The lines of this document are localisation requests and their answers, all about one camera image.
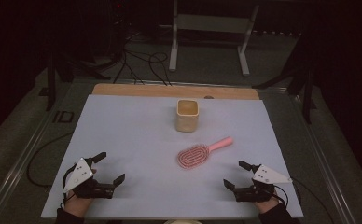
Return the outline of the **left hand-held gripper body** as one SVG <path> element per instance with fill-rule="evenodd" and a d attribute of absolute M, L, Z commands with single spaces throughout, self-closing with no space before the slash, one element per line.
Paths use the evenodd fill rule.
<path fill-rule="evenodd" d="M 91 158 L 80 158 L 63 177 L 63 194 L 72 190 L 78 198 L 111 199 L 115 186 L 99 183 L 93 176 Z"/>

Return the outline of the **beige square cup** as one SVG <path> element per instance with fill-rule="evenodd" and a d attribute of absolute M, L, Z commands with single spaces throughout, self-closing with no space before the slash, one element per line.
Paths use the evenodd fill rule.
<path fill-rule="evenodd" d="M 199 105 L 195 100 L 180 99 L 176 105 L 175 128 L 179 132 L 192 133 L 198 126 Z"/>

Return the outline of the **aluminium frame rail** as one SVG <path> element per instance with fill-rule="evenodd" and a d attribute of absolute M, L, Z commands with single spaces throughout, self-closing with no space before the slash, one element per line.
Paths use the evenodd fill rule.
<path fill-rule="evenodd" d="M 301 123 L 304 131 L 308 135 L 309 142 L 311 144 L 311 150 L 317 162 L 317 166 L 326 183 L 328 192 L 340 216 L 342 224 L 356 224 L 355 217 L 352 214 L 351 209 L 344 198 L 343 192 L 340 188 L 340 184 L 338 183 L 332 169 L 330 168 L 325 153 L 323 152 L 319 144 L 313 128 L 310 124 L 307 123 L 307 121 L 301 114 L 302 102 L 300 98 L 298 96 L 291 95 L 289 96 L 289 100 L 293 105 L 294 111 L 297 113 L 297 118 L 299 119 L 299 122 Z"/>
<path fill-rule="evenodd" d="M 34 151 L 44 143 L 52 112 L 37 85 L 0 126 L 0 224 L 51 224 L 40 217 L 47 198 L 44 189 L 25 178 Z"/>

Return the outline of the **person's left hand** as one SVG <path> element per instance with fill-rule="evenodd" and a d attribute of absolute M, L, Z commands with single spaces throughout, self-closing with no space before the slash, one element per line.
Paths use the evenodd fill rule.
<path fill-rule="evenodd" d="M 70 191 L 70 195 L 65 202 L 63 210 L 76 217 L 84 217 L 92 202 L 93 199 L 78 198 L 72 191 Z"/>

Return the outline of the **pink hairbrush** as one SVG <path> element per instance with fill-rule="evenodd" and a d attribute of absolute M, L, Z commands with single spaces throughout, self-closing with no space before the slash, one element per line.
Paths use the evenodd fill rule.
<path fill-rule="evenodd" d="M 208 160 L 210 153 L 233 144 L 231 137 L 221 139 L 211 145 L 194 145 L 184 149 L 177 154 L 177 163 L 183 169 L 195 168 Z"/>

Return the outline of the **person's right hand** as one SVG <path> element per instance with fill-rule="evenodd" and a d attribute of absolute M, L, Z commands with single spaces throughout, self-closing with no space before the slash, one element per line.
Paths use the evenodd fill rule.
<path fill-rule="evenodd" d="M 254 206 L 258 209 L 260 214 L 264 214 L 279 204 L 279 200 L 275 197 L 270 197 L 266 202 L 256 202 Z"/>

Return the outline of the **white metal stand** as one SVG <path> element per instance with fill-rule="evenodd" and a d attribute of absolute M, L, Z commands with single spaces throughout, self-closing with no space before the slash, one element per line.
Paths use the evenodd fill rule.
<path fill-rule="evenodd" d="M 220 32 L 244 34 L 244 41 L 237 48 L 242 75 L 250 76 L 249 66 L 246 60 L 246 49 L 253 32 L 259 4 L 252 5 L 251 13 L 247 18 L 219 17 L 206 15 L 181 14 L 178 12 L 178 1 L 173 0 L 173 24 L 172 24 L 172 45 L 169 59 L 169 70 L 174 72 L 177 67 L 178 56 L 178 31 L 192 30 L 205 32 Z"/>

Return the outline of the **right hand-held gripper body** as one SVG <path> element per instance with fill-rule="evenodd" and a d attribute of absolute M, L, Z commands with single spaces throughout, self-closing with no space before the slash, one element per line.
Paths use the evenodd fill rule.
<path fill-rule="evenodd" d="M 291 183 L 292 179 L 265 165 L 252 165 L 253 184 L 248 188 L 235 188 L 233 194 L 237 202 L 266 202 L 274 195 L 276 184 Z"/>

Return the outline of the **black stand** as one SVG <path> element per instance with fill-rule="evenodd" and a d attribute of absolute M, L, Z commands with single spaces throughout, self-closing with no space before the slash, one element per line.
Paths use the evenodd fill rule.
<path fill-rule="evenodd" d="M 261 84 L 253 85 L 253 89 L 264 90 L 274 84 L 277 84 L 285 79 L 290 78 L 291 81 L 286 87 L 286 92 L 289 95 L 297 96 L 301 91 L 302 94 L 302 109 L 303 118 L 308 124 L 311 124 L 311 104 L 313 91 L 313 56 L 314 48 L 311 46 L 313 37 L 307 33 L 302 33 L 292 49 L 281 73 L 268 81 Z"/>
<path fill-rule="evenodd" d="M 50 111 L 56 103 L 56 74 L 60 74 L 60 71 L 62 70 L 62 63 L 64 65 L 70 63 L 77 69 L 82 70 L 89 76 L 96 79 L 108 80 L 108 77 L 99 74 L 80 60 L 65 52 L 50 51 L 47 58 L 47 87 L 43 88 L 40 92 L 40 95 L 47 97 L 47 111 Z"/>

